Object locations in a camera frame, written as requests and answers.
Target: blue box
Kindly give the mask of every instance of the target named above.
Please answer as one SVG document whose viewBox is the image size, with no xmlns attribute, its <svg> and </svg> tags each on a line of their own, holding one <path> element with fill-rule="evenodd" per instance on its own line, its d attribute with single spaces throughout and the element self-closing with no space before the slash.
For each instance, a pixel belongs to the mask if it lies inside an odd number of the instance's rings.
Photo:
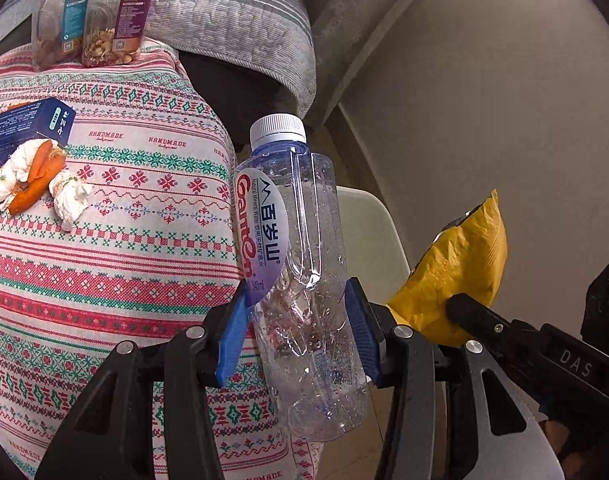
<svg viewBox="0 0 609 480">
<path fill-rule="evenodd" d="M 11 153 L 29 139 L 57 140 L 64 148 L 75 119 L 75 111 L 55 97 L 42 99 L 0 114 L 0 168 Z"/>
</svg>

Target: white bottle cap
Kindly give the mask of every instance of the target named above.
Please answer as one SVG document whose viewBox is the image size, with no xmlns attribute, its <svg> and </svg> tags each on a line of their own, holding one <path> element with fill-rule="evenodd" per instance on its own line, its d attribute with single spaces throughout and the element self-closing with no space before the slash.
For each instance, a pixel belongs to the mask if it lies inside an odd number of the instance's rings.
<svg viewBox="0 0 609 480">
<path fill-rule="evenodd" d="M 304 124 L 291 114 L 272 114 L 251 124 L 251 151 L 276 140 L 306 142 Z"/>
</svg>

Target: yellow snack bag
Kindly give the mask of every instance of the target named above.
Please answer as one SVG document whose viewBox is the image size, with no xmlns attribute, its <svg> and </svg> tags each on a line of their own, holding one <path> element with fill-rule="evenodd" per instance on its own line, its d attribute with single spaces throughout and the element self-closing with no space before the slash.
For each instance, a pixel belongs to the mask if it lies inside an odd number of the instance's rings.
<svg viewBox="0 0 609 480">
<path fill-rule="evenodd" d="M 497 191 L 431 244 L 407 282 L 387 304 L 396 322 L 432 343 L 461 346 L 471 337 L 446 317 L 446 301 L 465 292 L 491 306 L 507 261 L 507 234 Z"/>
</svg>

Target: jar of nuts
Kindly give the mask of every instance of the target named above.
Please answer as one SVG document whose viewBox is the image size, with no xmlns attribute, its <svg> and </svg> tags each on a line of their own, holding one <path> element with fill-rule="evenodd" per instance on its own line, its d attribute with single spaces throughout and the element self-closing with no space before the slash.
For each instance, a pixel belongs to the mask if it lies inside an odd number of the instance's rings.
<svg viewBox="0 0 609 480">
<path fill-rule="evenodd" d="M 89 0 L 82 64 L 95 67 L 137 60 L 151 1 Z"/>
<path fill-rule="evenodd" d="M 31 21 L 33 69 L 80 59 L 88 0 L 36 0 Z"/>
</svg>

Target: silver screw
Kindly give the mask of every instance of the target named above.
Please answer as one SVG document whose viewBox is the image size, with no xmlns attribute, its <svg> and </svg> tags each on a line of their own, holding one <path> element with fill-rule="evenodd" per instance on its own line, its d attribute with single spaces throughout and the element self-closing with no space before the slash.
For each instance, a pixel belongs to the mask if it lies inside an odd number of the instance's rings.
<svg viewBox="0 0 609 480">
<path fill-rule="evenodd" d="M 134 344 L 130 341 L 123 341 L 121 343 L 118 343 L 118 346 L 116 346 L 116 350 L 119 354 L 127 355 L 134 351 Z"/>
<path fill-rule="evenodd" d="M 200 339 L 204 336 L 205 333 L 206 330 L 204 330 L 204 328 L 202 328 L 201 326 L 192 326 L 190 328 L 187 328 L 187 337 L 189 339 Z"/>
<path fill-rule="evenodd" d="M 402 339 L 408 339 L 413 335 L 413 329 L 406 325 L 396 325 L 393 327 L 393 333 Z"/>
<path fill-rule="evenodd" d="M 482 346 L 482 343 L 480 343 L 479 341 L 476 341 L 475 339 L 469 339 L 466 342 L 466 349 L 471 352 L 472 354 L 481 354 L 482 351 L 484 350 L 484 347 Z"/>
</svg>

